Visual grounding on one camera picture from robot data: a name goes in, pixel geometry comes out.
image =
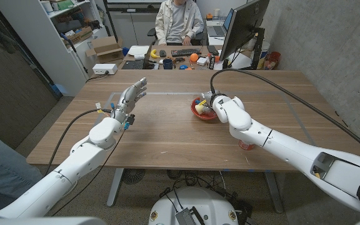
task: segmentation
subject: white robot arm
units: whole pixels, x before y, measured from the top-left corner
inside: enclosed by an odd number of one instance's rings
[[[69,191],[70,187],[106,159],[116,144],[114,133],[119,133],[126,121],[134,120],[129,113],[135,103],[146,95],[144,77],[121,95],[111,116],[94,126],[87,137],[77,142],[70,156],[54,171],[35,184],[9,206],[0,210],[0,218],[33,218],[44,216]]]
[[[233,137],[261,146],[301,171],[325,193],[360,212],[360,156],[305,144],[266,127],[250,117],[238,97],[208,93],[205,98],[220,121],[229,123]]]

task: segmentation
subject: beige jacket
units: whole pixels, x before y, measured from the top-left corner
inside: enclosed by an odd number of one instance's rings
[[[166,37],[169,34],[173,23],[173,0],[162,2],[161,8],[156,16],[155,30],[159,44],[166,44]],[[196,34],[203,32],[204,22],[197,4],[193,0],[186,1],[186,12],[184,13],[184,25],[181,31],[181,39],[186,36],[191,39]]]

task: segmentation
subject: desk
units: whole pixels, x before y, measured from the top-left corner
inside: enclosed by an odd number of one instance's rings
[[[222,46],[215,46],[216,49],[222,49]],[[178,50],[178,49],[190,49],[190,48],[202,48],[201,55],[207,55],[209,53],[208,48],[206,46],[153,46],[152,49],[156,49],[156,55],[159,55],[159,51],[160,50],[165,50],[166,51],[166,57],[171,57],[172,56],[172,50]],[[157,61],[159,62],[159,60],[161,59],[166,59],[166,57],[158,57],[156,59],[154,59],[153,57],[150,57],[150,60],[153,61]],[[186,60],[184,62],[177,62],[176,63],[176,69],[179,68],[180,65],[186,65],[188,67],[190,67],[190,61],[189,61],[189,56],[182,56],[183,58],[185,58]],[[124,62],[126,61],[133,61],[134,60],[134,56],[131,56],[129,54],[127,54],[124,59],[123,62],[119,65],[119,69],[122,69]],[[205,64],[205,66],[199,66],[197,65],[197,62],[193,62],[192,65],[195,67],[196,70],[201,70],[201,68],[203,69],[208,69],[208,64]]]
[[[89,81],[27,157],[30,164],[48,164],[61,134],[70,121],[100,102],[105,108],[137,80],[147,77],[147,96],[133,110],[134,125],[126,131],[106,166],[143,169],[197,169],[225,171],[290,172],[295,169],[260,147],[242,150],[229,133],[229,124],[202,121],[190,110],[199,93],[209,90],[215,71],[119,70],[114,76]],[[332,107],[303,73],[255,71],[279,84],[334,119]],[[214,80],[222,93],[239,97],[246,111],[258,122],[308,144],[342,150],[360,156],[360,145],[336,126],[274,87],[251,76],[225,72]],[[70,128],[59,147],[54,165],[62,163],[69,150],[102,114],[87,114]],[[108,205],[112,205],[123,169],[116,169]]]

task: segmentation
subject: laptop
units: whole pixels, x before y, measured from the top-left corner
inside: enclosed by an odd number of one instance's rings
[[[149,49],[143,60],[126,61],[122,69],[149,69],[149,55],[153,44],[149,45]]]
[[[222,26],[208,26],[206,27],[207,34],[209,37],[224,37],[230,26],[231,17],[233,16],[234,9],[230,9],[229,14],[227,15],[226,20]]]

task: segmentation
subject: whiteboard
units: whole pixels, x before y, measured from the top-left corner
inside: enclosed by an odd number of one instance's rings
[[[107,0],[108,3],[163,3],[166,0]]]

